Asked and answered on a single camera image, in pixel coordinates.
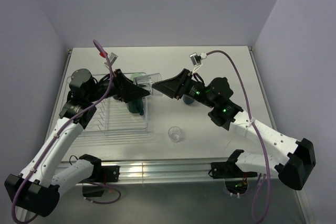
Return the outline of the large clear glass cup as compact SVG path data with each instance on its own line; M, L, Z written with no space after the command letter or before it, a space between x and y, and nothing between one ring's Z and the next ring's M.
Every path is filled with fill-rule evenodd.
M160 73L153 73L153 74L146 74L142 77L137 77L132 79L133 83L136 84L137 86L146 89L149 91L150 95L152 96L162 96L163 94L160 93L159 91L155 90L153 88L153 85L156 82L159 82L162 80L161 74Z

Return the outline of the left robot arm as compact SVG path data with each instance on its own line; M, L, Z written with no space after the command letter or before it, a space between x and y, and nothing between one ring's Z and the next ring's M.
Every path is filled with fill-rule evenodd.
M99 102L117 97L128 103L150 95L150 92L128 79L121 70L97 81L87 69L76 70L70 78L67 101L56 126L33 160L19 173L10 174L5 188L12 201L15 222L16 207L36 216L47 217L61 196L82 181L96 182L102 176L101 159L83 154L62 172L55 171L74 140L86 129Z

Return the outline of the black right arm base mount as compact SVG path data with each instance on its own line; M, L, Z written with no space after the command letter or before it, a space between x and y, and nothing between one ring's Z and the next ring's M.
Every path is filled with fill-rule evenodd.
M255 178L257 172L243 172L235 163L212 162L208 175L213 179Z

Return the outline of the dark blue mug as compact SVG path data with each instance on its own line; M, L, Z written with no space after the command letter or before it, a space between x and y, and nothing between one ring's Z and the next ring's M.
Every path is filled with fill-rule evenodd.
M191 105L191 104L193 104L193 103L195 102L195 100L192 99L192 98L190 98L190 97L186 97L186 96L184 96L184 97L183 97L183 102L184 102L185 104L187 104L187 105Z

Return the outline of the light green plastic cup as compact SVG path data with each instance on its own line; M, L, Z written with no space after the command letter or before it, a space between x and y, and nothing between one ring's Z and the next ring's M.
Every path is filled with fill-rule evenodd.
M134 79L134 78L137 78L137 77L142 77L144 76L145 74L144 73L141 73L141 72L136 72L136 73L133 73L131 75L131 78Z

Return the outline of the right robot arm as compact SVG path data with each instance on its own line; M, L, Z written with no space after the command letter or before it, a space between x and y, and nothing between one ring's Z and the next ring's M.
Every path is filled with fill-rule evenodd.
M316 165L313 143L297 140L277 132L258 120L250 119L247 111L230 100L233 91L227 78L217 77L209 85L192 79L189 70L156 82L153 89L172 99L189 97L209 108L212 122L257 144L264 144L266 154L234 150L225 162L211 164L214 179L256 177L258 174L277 176L287 187L302 190Z

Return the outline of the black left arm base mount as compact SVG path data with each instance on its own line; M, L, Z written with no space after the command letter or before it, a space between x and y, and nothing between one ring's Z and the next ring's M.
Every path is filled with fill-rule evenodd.
M98 177L94 181L95 183L116 183L119 180L120 166L118 165L103 165L101 167ZM99 186L83 186L82 195L87 198L98 198L103 196L106 189Z

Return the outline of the dark green mug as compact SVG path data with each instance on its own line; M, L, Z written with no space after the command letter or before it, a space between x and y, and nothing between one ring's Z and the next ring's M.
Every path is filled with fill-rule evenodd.
M135 99L127 103L128 111L132 114L144 115L144 98Z

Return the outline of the small clear glass cup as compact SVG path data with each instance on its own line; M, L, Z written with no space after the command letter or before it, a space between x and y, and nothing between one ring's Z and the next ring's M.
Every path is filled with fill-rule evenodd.
M178 143L184 138L182 129L177 126L173 126L168 130L168 136L173 143Z

